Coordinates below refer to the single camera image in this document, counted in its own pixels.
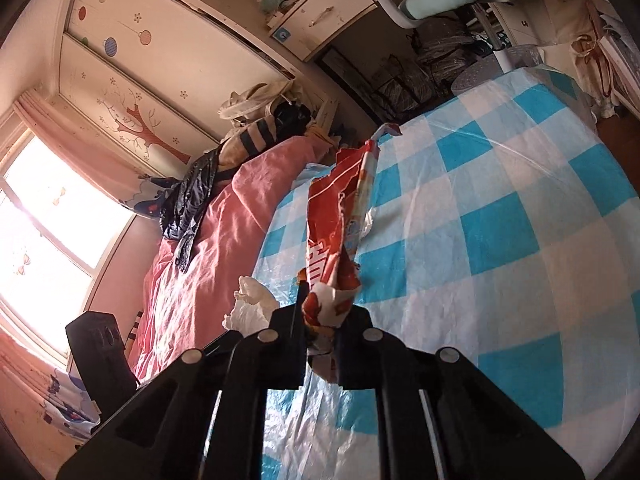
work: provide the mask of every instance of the blue checkered sheet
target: blue checkered sheet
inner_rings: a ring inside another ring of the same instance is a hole
[[[640,412],[640,202],[578,87],[516,70],[402,132],[381,140],[357,304],[409,347],[461,350],[594,478]],[[264,241],[254,277],[281,304],[327,172],[306,170]],[[270,392],[262,478],[379,478],[376,425],[372,391],[308,369]]]

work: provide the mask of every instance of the wooden floor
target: wooden floor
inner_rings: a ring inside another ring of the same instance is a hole
[[[640,121],[630,113],[613,116],[598,122],[598,134],[640,194]]]

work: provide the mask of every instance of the pink blanket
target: pink blanket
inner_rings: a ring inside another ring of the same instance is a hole
[[[238,278],[253,272],[277,205],[327,147],[318,139],[293,137],[246,162],[209,204],[187,272],[174,266],[176,242],[162,240],[145,278],[146,309],[129,355],[140,380],[222,334]]]

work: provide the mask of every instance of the red snack bag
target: red snack bag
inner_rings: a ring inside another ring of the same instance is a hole
[[[335,382],[335,328],[347,317],[360,290],[353,257],[376,174],[377,139],[386,132],[398,135],[399,129],[384,124],[361,148],[341,149],[331,172],[309,187],[306,279],[310,291],[302,313],[312,340],[308,349],[312,368],[329,382]]]

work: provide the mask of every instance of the bed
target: bed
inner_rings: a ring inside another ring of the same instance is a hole
[[[640,412],[640,202],[582,94],[552,69],[519,69],[402,133],[380,142],[357,304],[407,346],[458,348],[594,478]],[[304,266],[310,179],[326,172],[291,176],[244,267],[281,304]],[[173,278],[150,288],[152,307],[162,287],[180,293]],[[175,327],[145,316],[145,330]],[[220,333],[220,312],[202,319]],[[146,344],[139,377],[162,367]],[[298,391],[270,391],[262,477],[378,478],[376,433],[372,391],[307,369]]]
[[[327,149],[317,137],[293,137],[244,163],[209,204],[186,272],[174,264],[178,242],[161,241],[145,278],[145,310],[129,354],[141,381],[224,332],[238,277],[251,275],[278,203],[306,164]]]

